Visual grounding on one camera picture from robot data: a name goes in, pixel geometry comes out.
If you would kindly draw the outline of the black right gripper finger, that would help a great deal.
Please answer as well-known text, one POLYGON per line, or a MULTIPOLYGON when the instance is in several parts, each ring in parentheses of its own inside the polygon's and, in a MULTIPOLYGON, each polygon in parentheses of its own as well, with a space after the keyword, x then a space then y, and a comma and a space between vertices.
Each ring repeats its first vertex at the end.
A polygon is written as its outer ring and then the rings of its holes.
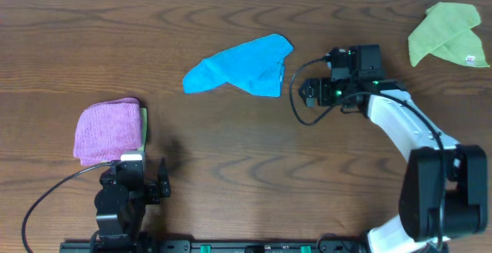
POLYGON ((312 94, 306 93, 306 92, 299 92, 299 95, 301 99, 303 100, 303 103, 306 107, 308 108, 313 108, 316 103, 316 97, 313 96, 312 94))
POLYGON ((314 79, 309 78, 305 79, 300 88, 298 89, 300 92, 313 92, 314 91, 314 79))

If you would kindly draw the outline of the blue microfiber cloth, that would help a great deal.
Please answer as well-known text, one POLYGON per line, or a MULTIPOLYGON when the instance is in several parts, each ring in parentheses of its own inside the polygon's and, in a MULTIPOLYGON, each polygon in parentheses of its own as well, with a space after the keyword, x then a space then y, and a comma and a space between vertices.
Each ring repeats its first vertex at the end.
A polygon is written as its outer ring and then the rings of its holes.
POLYGON ((282 35, 272 34, 237 45, 203 59, 183 78, 187 94, 231 84, 251 95, 279 97, 284 60, 294 50, 282 35))

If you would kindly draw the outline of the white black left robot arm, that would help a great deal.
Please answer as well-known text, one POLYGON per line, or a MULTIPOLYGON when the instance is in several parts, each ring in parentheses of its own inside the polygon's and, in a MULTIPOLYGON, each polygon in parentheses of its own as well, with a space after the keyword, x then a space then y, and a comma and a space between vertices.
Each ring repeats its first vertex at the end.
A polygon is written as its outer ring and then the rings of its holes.
POLYGON ((154 242, 141 225, 147 205, 158 205, 171 196, 165 160, 161 160, 157 179, 145 180, 143 161, 108 163, 101 174, 102 190, 95 196, 98 230, 89 242, 90 252, 152 252, 154 242))

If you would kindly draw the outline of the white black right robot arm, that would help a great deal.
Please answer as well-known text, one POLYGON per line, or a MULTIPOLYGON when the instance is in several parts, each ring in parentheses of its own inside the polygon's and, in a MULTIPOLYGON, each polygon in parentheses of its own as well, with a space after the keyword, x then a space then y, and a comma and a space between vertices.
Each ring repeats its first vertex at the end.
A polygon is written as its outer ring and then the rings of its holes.
POLYGON ((387 78, 379 45, 333 48, 319 62, 330 74, 298 89, 307 107, 361 113, 379 126, 407 163, 398 214, 358 241, 317 241, 320 252, 446 252, 447 241, 484 232, 487 156, 442 132, 398 80, 387 78))

